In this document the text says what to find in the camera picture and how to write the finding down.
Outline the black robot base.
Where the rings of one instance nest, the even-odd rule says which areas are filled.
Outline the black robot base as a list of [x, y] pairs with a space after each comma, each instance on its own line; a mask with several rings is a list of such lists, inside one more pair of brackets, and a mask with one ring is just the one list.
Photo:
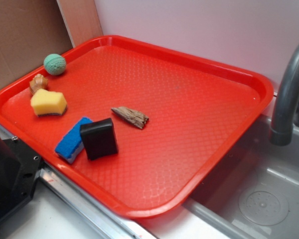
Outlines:
[[0, 224], [29, 203], [42, 158], [21, 139], [0, 138]]

